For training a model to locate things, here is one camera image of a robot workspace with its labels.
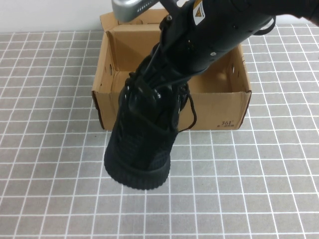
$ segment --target box flap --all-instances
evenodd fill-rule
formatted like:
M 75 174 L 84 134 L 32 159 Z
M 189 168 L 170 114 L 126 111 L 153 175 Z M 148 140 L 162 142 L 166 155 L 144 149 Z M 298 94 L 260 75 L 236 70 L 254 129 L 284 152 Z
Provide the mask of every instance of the box flap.
M 108 31 L 122 24 L 159 24 L 166 15 L 168 15 L 167 10 L 161 8 L 149 9 L 130 22 L 117 21 L 113 12 L 101 15 L 100 20 L 104 31 Z

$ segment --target white wall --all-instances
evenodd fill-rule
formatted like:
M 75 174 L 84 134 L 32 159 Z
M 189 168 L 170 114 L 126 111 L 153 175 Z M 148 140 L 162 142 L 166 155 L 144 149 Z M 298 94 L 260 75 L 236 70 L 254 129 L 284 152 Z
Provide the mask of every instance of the white wall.
M 0 32 L 101 29 L 99 16 L 110 11 L 111 0 L 0 0 Z M 278 18 L 278 24 L 305 22 Z

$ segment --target shoe sole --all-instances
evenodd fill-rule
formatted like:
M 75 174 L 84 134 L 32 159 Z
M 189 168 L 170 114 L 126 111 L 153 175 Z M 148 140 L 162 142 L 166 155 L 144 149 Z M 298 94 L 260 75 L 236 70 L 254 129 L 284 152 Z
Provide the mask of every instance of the shoe sole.
M 159 169 L 142 171 L 124 164 L 108 146 L 104 154 L 104 166 L 107 173 L 120 184 L 138 190 L 152 190 L 167 180 L 170 171 L 170 158 Z

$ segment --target screw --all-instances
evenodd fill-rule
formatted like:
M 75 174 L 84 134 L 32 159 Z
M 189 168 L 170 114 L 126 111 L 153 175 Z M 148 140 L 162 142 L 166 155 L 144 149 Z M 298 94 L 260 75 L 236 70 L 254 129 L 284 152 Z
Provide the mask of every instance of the screw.
M 167 15 L 167 17 L 166 17 L 166 20 L 167 20 L 167 21 L 172 21 L 172 19 L 173 19 L 173 18 L 171 17 L 171 15 Z

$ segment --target black shoelace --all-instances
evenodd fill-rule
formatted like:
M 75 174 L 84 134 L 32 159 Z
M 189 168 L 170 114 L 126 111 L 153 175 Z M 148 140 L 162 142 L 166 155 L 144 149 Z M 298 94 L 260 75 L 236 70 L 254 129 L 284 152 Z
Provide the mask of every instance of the black shoelace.
M 186 83 L 185 85 L 181 86 L 179 91 L 181 93 L 181 96 L 185 97 L 185 99 L 181 102 L 180 110 L 182 110 L 185 107 L 187 101 L 189 100 L 191 111 L 192 111 L 193 117 L 194 117 L 193 123 L 189 127 L 185 128 L 183 130 L 180 130 L 179 133 L 181 133 L 183 131 L 189 130 L 189 129 L 194 127 L 194 125 L 197 122 L 197 114 L 196 114 L 196 110 L 195 110 L 194 100 L 193 100 L 193 98 L 192 98 L 192 96 L 190 94 L 188 83 Z

